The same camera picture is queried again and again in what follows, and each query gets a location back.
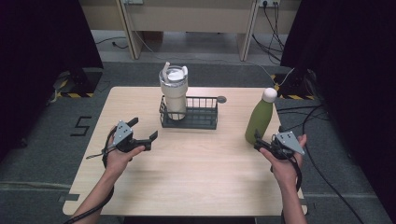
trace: black metal basket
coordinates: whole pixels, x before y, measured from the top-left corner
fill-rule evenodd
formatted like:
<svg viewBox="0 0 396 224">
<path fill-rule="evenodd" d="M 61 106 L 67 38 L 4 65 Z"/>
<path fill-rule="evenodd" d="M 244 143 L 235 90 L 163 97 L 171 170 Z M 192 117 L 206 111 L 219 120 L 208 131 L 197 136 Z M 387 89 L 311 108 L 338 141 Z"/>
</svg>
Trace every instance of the black metal basket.
<svg viewBox="0 0 396 224">
<path fill-rule="evenodd" d="M 168 112 L 163 96 L 160 106 L 163 128 L 216 129 L 218 125 L 217 97 L 187 96 L 186 107 L 186 113 Z"/>
</svg>

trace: person's left hand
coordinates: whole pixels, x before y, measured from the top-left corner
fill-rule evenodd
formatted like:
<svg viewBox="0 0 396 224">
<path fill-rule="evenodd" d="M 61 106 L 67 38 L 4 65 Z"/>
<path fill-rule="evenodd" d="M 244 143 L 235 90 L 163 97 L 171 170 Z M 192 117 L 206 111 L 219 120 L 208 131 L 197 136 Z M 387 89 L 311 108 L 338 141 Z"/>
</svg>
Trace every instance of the person's left hand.
<svg viewBox="0 0 396 224">
<path fill-rule="evenodd" d="M 111 136 L 108 142 L 113 142 L 113 139 L 114 136 Z M 113 175 L 120 176 L 132 157 L 144 150 L 144 146 L 136 147 L 129 152 L 121 152 L 118 149 L 111 150 L 107 155 L 106 171 L 111 172 Z"/>
</svg>

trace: hand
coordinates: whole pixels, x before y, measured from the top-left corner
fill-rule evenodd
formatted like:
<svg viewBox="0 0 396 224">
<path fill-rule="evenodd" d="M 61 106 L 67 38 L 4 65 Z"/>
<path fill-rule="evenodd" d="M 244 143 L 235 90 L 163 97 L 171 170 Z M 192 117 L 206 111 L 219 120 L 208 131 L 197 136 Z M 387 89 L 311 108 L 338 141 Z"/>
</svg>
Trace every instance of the hand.
<svg viewBox="0 0 396 224">
<path fill-rule="evenodd" d="M 306 143 L 306 134 L 304 134 L 303 136 L 298 136 L 298 141 L 300 143 L 300 146 L 304 147 Z M 263 147 L 260 148 L 260 152 L 269 162 L 271 162 L 273 166 L 274 176 L 279 186 L 281 188 L 290 186 L 295 187 L 297 174 L 290 161 L 278 160 L 273 156 L 270 151 Z M 301 168 L 303 165 L 303 156 L 300 153 L 295 153 L 294 157 L 297 160 L 299 167 Z"/>
<path fill-rule="evenodd" d="M 114 136 L 111 136 L 109 143 L 112 143 Z M 107 166 L 106 172 L 110 172 L 115 176 L 120 176 L 125 170 L 128 162 L 132 157 L 138 155 L 140 152 L 145 150 L 144 146 L 136 147 L 129 152 L 121 152 L 117 149 L 110 149 L 111 151 L 107 155 Z"/>
</svg>

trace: white bottle cap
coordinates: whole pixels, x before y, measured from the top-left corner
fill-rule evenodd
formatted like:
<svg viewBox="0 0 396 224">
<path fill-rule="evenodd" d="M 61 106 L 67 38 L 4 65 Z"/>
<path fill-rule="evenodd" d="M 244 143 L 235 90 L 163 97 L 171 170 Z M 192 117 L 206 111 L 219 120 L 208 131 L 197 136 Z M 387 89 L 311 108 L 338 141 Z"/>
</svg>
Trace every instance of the white bottle cap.
<svg viewBox="0 0 396 224">
<path fill-rule="evenodd" d="M 262 99 L 267 103 L 273 103 L 277 97 L 277 92 L 274 88 L 266 88 L 262 93 Z"/>
</svg>

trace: desk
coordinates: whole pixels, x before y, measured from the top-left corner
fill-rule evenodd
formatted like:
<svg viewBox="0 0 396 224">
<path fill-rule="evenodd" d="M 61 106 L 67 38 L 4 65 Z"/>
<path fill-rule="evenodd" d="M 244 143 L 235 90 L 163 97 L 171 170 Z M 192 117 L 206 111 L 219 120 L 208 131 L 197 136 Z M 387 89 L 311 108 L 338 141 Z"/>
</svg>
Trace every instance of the desk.
<svg viewBox="0 0 396 224">
<path fill-rule="evenodd" d="M 143 5 L 124 5 L 118 0 L 134 59 L 143 43 L 140 31 L 211 32 L 237 34 L 241 61 L 248 46 L 257 13 L 257 0 L 145 0 Z"/>
<path fill-rule="evenodd" d="M 72 215 L 77 210 L 104 171 L 101 158 L 85 157 L 100 152 L 119 119 L 139 117 L 134 138 L 148 138 L 157 130 L 158 138 L 151 151 L 128 164 L 103 215 L 279 216 L 281 196 L 269 171 L 271 164 L 244 137 L 262 88 L 189 88 L 187 94 L 227 98 L 219 104 L 216 130 L 162 128 L 159 87 L 113 88 L 70 189 L 70 194 L 79 194 L 78 201 L 67 201 L 64 213 Z M 279 124 L 274 109 L 265 140 L 277 133 Z"/>
</svg>

